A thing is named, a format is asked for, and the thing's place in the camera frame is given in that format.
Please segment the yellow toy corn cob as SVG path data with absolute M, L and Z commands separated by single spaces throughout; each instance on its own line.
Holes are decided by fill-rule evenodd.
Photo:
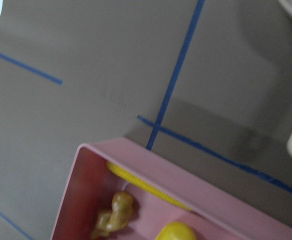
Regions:
M 128 183 L 158 197 L 161 200 L 164 200 L 174 206 L 177 206 L 179 208 L 185 209 L 187 211 L 191 211 L 191 208 L 186 206 L 185 204 L 181 203 L 180 201 L 176 200 L 172 196 L 168 195 L 167 193 L 157 189 L 156 187 L 152 186 L 148 182 L 138 178 L 131 172 L 125 170 L 124 168 L 121 168 L 120 166 L 108 161 L 106 163 L 106 166 L 108 170 L 116 175 L 117 177 L 127 181 Z

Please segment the tan toy ginger root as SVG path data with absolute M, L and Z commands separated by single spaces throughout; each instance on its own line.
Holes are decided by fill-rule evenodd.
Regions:
M 89 238 L 107 238 L 111 233 L 124 229 L 133 215 L 134 198 L 125 191 L 118 191 L 113 195 L 111 209 L 100 211 Z

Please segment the yellow toy corn piece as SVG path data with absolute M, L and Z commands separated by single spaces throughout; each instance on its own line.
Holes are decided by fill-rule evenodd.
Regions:
M 188 225 L 174 221 L 168 223 L 156 236 L 155 240 L 196 240 L 196 234 Z

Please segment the pink plastic bin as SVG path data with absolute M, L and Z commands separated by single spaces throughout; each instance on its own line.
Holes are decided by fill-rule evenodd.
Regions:
M 114 163 L 186 205 L 172 205 L 107 168 Z M 199 240 L 292 240 L 292 228 L 218 189 L 127 138 L 81 144 L 71 166 L 53 240 L 87 240 L 100 210 L 115 192 L 134 198 L 129 225 L 112 240 L 153 240 L 169 223 L 182 222 Z

